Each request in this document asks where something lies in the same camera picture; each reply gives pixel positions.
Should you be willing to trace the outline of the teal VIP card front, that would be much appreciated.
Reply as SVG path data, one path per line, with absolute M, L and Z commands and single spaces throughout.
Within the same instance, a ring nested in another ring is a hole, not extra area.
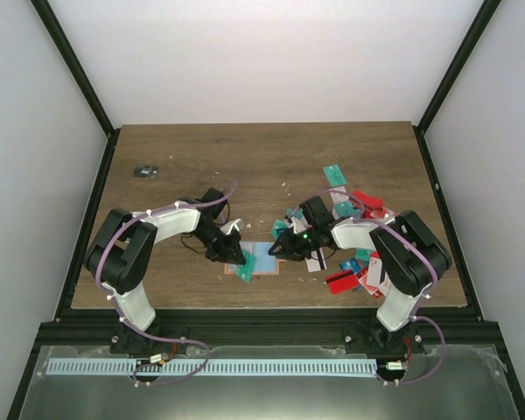
M 247 250 L 243 250 L 243 254 L 246 257 L 247 263 L 242 266 L 237 266 L 235 275 L 244 283 L 249 284 L 255 271 L 256 256 Z

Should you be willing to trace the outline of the pink leather card holder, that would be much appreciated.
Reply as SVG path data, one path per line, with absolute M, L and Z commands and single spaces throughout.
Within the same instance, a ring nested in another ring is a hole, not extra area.
M 272 242 L 267 241 L 241 241 L 240 246 L 247 264 L 236 266 L 224 265 L 226 275 L 234 275 L 245 283 L 250 283 L 255 276 L 277 276 L 280 271 L 280 261 L 269 254 Z

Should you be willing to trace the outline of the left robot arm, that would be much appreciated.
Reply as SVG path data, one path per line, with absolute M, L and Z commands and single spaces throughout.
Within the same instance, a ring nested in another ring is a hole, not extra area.
M 247 263 L 241 248 L 243 220 L 217 221 L 236 183 L 227 192 L 210 188 L 200 199 L 178 199 L 168 206 L 143 212 L 112 209 L 88 246 L 83 267 L 107 298 L 115 302 L 119 320 L 133 330 L 131 344 L 141 353 L 154 352 L 161 343 L 152 325 L 156 313 L 147 298 L 143 280 L 155 245 L 177 235 L 191 235 L 215 263 Z

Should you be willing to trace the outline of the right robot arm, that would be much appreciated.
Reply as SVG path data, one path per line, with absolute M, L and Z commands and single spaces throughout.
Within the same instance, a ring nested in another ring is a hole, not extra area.
M 451 253 L 418 214 L 405 210 L 383 218 L 334 217 L 318 192 L 298 206 L 303 217 L 285 216 L 288 227 L 269 254 L 281 260 L 303 261 L 328 248 L 369 249 L 378 254 L 380 279 L 390 287 L 377 310 L 379 325 L 371 331 L 374 347 L 392 352 L 403 341 L 402 329 L 417 319 L 417 310 L 430 290 L 452 266 Z

